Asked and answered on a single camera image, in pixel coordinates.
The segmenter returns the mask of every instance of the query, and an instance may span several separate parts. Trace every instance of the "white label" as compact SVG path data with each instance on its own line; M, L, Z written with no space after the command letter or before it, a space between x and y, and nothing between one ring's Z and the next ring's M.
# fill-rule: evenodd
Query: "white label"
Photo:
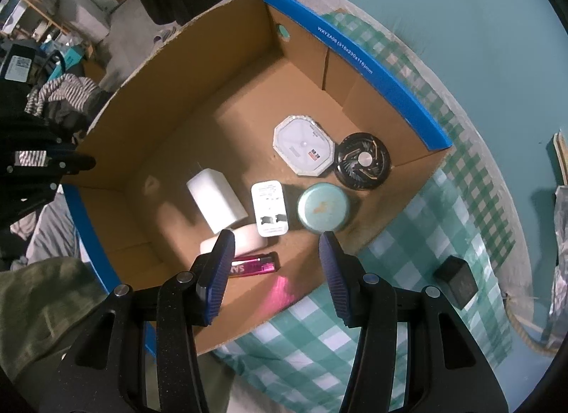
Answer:
M262 237L288 232L288 215L282 184L278 181L258 182L251 188L256 227Z
M20 81L22 83L25 83L26 81L28 81L28 72L31 66L32 60L30 58L12 56L4 78L7 80Z

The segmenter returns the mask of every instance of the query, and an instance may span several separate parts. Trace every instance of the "blue stripe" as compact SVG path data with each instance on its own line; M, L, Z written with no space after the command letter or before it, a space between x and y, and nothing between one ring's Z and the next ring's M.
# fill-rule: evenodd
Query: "blue stripe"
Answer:
M87 254L93 265L93 270L99 282L103 285L104 290L110 293L122 282L118 275L116 275L106 253L104 253L104 249L87 215L81 194L78 189L71 184L63 184L63 193L73 222L75 222L75 227L79 232L84 248L87 250ZM146 323L145 343L146 349L155 357L155 329L149 323Z
M264 1L305 28L356 68L359 74L398 110L414 132L420 136L428 150L447 149L452 145L452 141L444 130L414 95L389 71L334 26L296 0Z

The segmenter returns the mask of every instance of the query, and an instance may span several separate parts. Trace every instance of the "striped cloth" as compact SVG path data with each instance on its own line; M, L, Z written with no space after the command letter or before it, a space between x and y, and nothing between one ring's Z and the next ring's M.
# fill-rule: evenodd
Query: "striped cloth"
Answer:
M79 112L84 112L84 105L89 96L99 90L99 86L90 78L77 77L65 73L61 77L48 81L41 88L35 88L28 96L24 109L26 113L42 116L45 104L56 100L66 100ZM44 150L23 150L18 159L21 166L46 166Z

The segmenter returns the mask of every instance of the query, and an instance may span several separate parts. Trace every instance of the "white rectangular device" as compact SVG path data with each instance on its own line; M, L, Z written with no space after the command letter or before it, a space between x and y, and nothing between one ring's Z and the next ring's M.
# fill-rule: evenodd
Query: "white rectangular device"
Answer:
M223 173L206 168L187 182L187 188L213 233L248 216Z
M282 184L278 181L257 182L251 187L258 233L274 237L288 232L288 214Z

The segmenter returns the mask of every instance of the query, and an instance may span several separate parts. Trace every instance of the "mint green lid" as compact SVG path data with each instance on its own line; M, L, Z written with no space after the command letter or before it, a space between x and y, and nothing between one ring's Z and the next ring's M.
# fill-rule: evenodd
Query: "mint green lid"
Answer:
M297 201L297 217L313 233L339 230L349 216L349 199L341 187L318 182Z

